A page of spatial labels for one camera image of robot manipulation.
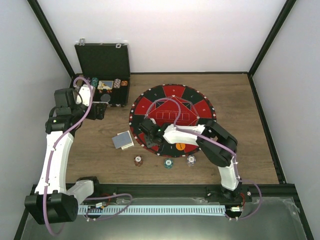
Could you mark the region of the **red black chip stack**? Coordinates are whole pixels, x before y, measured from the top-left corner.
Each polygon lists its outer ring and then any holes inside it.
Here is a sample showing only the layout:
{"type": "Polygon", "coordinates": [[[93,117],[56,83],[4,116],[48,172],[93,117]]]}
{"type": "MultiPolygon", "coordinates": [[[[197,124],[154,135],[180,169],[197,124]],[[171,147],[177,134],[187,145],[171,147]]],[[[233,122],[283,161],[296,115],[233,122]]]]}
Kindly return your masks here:
{"type": "Polygon", "coordinates": [[[137,155],[134,158],[134,164],[135,166],[140,167],[143,164],[143,158],[140,155],[137,155]]]}

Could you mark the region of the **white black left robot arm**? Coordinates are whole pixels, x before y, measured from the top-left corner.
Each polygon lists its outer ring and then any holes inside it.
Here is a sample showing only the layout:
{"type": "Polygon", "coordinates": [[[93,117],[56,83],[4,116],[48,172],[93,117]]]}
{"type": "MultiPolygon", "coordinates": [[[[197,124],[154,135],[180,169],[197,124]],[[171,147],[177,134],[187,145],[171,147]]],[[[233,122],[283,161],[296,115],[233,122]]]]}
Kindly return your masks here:
{"type": "Polygon", "coordinates": [[[77,129],[89,114],[94,93],[95,88],[87,84],[54,92],[55,106],[45,123],[42,173],[34,193],[24,201],[25,208],[40,225],[73,222],[86,198],[97,202],[102,196],[95,176],[79,178],[70,189],[66,186],[71,146],[77,129]]]}

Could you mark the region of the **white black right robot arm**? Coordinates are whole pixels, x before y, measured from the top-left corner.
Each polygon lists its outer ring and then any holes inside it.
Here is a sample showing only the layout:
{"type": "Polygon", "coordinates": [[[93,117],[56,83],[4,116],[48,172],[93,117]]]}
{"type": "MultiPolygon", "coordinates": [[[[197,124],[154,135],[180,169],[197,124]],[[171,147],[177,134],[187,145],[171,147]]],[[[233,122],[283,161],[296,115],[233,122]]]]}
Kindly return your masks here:
{"type": "Polygon", "coordinates": [[[199,147],[208,160],[218,167],[223,198],[232,202],[240,196],[242,180],[237,169],[238,142],[217,122],[210,120],[197,126],[175,123],[159,126],[151,119],[144,119],[138,129],[145,134],[148,146],[186,144],[199,147]]]}

